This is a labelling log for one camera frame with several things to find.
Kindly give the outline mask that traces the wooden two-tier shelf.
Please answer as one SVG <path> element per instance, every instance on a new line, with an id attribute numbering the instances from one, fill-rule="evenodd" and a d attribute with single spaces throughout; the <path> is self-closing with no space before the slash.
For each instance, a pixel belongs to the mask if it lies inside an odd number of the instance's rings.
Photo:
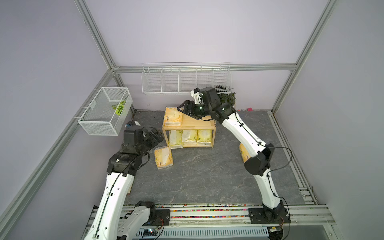
<path id="1" fill-rule="evenodd" d="M 204 117 L 202 120 L 195 120 L 192 119 L 186 115 L 183 114 L 183 122 L 182 125 L 179 127 L 171 127 L 171 126 L 164 126 L 164 121 L 162 125 L 162 130 L 165 136 L 166 144 L 169 146 L 169 134 L 171 130 L 204 130 L 204 129 L 210 129 L 213 131 L 213 142 L 212 146 L 214 146 L 215 142 L 215 136 L 216 136 L 216 122 L 214 120 L 210 121 L 209 117 Z M 203 148 L 208 146 L 192 146 L 192 147 L 183 147 L 183 148 Z"/>

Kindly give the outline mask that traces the green tissue pack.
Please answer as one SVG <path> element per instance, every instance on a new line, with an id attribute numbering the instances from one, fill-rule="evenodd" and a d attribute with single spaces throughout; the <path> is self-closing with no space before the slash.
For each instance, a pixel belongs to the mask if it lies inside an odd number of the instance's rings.
<path id="1" fill-rule="evenodd" d="M 197 145 L 198 130 L 183 130 L 183 147 L 192 147 Z"/>
<path id="2" fill-rule="evenodd" d="M 197 145 L 198 146 L 212 146 L 213 131 L 210 129 L 198 130 Z"/>
<path id="3" fill-rule="evenodd" d="M 169 147 L 170 149 L 182 149 L 183 140 L 182 140 L 183 131 L 182 130 L 171 130 L 169 134 Z"/>

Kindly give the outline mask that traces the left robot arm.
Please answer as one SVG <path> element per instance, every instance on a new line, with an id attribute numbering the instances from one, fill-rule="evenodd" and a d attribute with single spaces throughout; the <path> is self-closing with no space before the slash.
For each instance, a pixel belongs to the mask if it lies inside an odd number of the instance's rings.
<path id="1" fill-rule="evenodd" d="M 155 204 L 139 201 L 128 218 L 119 223 L 128 190 L 144 166 L 142 158 L 163 140 L 163 134 L 154 127 L 126 127 L 120 150 L 109 159 L 104 193 L 86 240 L 131 240 L 144 224 L 155 219 Z"/>

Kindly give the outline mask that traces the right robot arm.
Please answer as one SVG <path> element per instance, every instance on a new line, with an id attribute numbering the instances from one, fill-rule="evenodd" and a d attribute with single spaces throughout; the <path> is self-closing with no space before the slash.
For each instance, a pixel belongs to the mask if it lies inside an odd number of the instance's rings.
<path id="1" fill-rule="evenodd" d="M 216 89 L 207 87 L 191 91 L 192 101 L 186 100 L 177 110 L 196 120 L 209 116 L 229 130 L 246 148 L 250 158 L 244 163 L 245 169 L 254 176 L 262 195 L 263 208 L 267 217 L 288 216 L 286 201 L 277 194 L 272 180 L 271 158 L 276 147 L 262 141 L 241 119 L 233 105 L 222 103 Z"/>

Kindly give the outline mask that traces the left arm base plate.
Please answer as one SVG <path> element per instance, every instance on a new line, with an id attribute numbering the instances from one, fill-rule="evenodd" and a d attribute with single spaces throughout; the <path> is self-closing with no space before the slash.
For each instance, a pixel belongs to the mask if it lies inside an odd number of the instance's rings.
<path id="1" fill-rule="evenodd" d="M 168 226 L 171 219 L 171 211 L 168 209 L 156 209 L 150 212 L 149 220 L 143 224 L 144 226 Z"/>

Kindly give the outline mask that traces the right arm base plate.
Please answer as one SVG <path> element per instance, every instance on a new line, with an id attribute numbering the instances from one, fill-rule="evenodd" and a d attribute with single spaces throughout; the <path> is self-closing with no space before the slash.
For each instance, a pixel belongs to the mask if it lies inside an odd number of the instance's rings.
<path id="1" fill-rule="evenodd" d="M 275 209 L 269 208 L 249 208 L 249 218 L 251 224 L 290 224 L 291 218 L 288 210 L 282 206 Z"/>

